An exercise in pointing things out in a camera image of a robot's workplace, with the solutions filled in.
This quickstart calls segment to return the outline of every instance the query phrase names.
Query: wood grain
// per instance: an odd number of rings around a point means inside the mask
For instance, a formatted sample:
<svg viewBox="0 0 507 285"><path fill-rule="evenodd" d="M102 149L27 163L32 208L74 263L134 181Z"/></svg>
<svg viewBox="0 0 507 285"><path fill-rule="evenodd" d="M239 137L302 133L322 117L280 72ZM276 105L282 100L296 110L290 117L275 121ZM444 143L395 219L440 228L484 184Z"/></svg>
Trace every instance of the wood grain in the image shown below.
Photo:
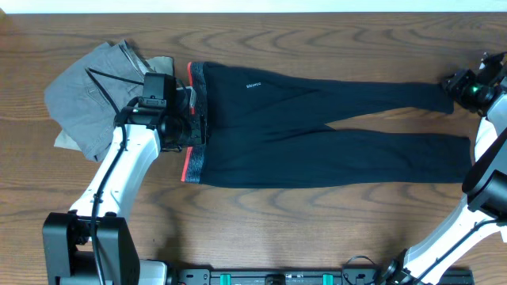
<svg viewBox="0 0 507 285"><path fill-rule="evenodd" d="M66 211L98 164L52 146L59 126L44 88L106 40L141 55L346 81L436 82L507 44L502 13L16 15L0 22L0 283L46 283L41 227ZM478 118L413 108L330 122L387 132L475 138ZM329 268L364 254L380 263L429 234L459 184L225 189L179 181L184 156L163 154L136 199L130 229L143 258L215 268ZM458 265L503 284L507 247L487 238Z"/></svg>

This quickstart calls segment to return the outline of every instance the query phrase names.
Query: gray cloth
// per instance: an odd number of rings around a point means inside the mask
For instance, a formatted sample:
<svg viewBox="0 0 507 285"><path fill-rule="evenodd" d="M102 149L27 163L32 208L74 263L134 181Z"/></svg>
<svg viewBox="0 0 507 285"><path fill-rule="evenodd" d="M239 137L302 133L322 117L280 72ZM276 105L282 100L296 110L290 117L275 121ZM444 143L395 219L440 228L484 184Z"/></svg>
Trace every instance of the gray cloth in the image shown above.
<svg viewBox="0 0 507 285"><path fill-rule="evenodd" d="M114 109L86 73L93 68L106 74L143 81L143 72L132 65L122 41L111 47L102 44L67 68L44 91L50 116L78 145L85 157L96 162L104 159L112 141ZM122 109L133 97L141 96L140 85L93 74L112 100Z"/></svg>
<svg viewBox="0 0 507 285"><path fill-rule="evenodd" d="M144 66L143 62L133 53L133 51L126 47L128 53L129 61L132 63L132 65L135 66L135 68L140 71L141 73L145 74L148 71L154 71L159 73L165 73L168 75L173 75L173 59L167 56L156 56L152 59L147 59L148 67ZM192 87L187 87L191 90L192 93L194 93ZM61 132L58 134L58 136L55 139L55 147L61 147L68 150L79 150L78 144L64 131L61 130Z"/></svg>

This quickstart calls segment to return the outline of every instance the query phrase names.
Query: pant leg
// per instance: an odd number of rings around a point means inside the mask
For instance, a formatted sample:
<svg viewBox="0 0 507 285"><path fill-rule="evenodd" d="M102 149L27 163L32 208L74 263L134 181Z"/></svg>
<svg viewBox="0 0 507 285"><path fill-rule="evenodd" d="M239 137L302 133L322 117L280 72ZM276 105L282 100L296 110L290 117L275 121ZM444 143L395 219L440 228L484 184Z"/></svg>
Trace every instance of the pant leg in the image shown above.
<svg viewBox="0 0 507 285"><path fill-rule="evenodd" d="M217 63L202 68L213 127L309 127L404 107L453 111L437 84L292 78Z"/></svg>
<svg viewBox="0 0 507 285"><path fill-rule="evenodd" d="M470 141L328 127L267 134L221 130L210 139L200 183L227 188L313 188L372 182L460 183Z"/></svg>

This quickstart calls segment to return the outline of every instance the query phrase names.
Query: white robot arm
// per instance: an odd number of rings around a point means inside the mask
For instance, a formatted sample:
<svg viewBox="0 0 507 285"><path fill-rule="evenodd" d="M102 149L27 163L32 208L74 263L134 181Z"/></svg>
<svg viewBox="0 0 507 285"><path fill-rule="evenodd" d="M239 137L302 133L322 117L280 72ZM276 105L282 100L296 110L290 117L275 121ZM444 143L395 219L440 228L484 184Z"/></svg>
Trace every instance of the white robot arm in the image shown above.
<svg viewBox="0 0 507 285"><path fill-rule="evenodd" d="M503 57L494 55L494 60L485 64L486 55L477 78L462 70L444 83L463 107L485 116L483 127L492 129L480 129L477 162L463 182L459 205L424 241L391 262L383 276L388 284L414 280L437 284L445 271L482 239L500 231L507 242L507 71L501 64Z"/></svg>
<svg viewBox="0 0 507 285"><path fill-rule="evenodd" d="M125 129L127 131L125 151L104 186L97 217L104 217L109 213L128 221L144 175L160 154L160 138L156 129L151 130L144 125L136 124L126 124ZM112 134L112 143L101 167L81 198L72 204L70 211L78 216L91 217L93 195L118 153L122 141L121 127L117 127Z"/></svg>

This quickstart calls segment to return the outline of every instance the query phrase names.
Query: red stripe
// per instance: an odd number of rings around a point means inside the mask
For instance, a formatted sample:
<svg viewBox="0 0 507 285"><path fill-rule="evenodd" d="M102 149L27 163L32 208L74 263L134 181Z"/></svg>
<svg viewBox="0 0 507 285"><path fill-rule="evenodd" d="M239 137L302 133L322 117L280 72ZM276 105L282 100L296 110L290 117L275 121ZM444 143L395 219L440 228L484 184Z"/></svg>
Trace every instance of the red stripe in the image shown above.
<svg viewBox="0 0 507 285"><path fill-rule="evenodd" d="M185 182L187 177L187 170L189 169L190 155L192 154L192 147L187 147L187 157L185 158L185 165L183 165L183 173L181 174L181 182Z"/></svg>
<svg viewBox="0 0 507 285"><path fill-rule="evenodd" d="M190 67L191 66L192 66L192 63L190 62L187 65L187 72L189 73L189 83L190 83L190 86L192 86L192 84L193 84L192 72L190 72ZM195 113L195 111L196 110L194 110L194 108L190 109L190 112L192 113L192 115ZM181 182L185 182L185 180L186 180L187 170L189 169L190 155L192 155L192 149L193 148L191 146L187 147L187 155L186 155L186 159L185 159L185 164L183 165L183 173L181 174Z"/></svg>

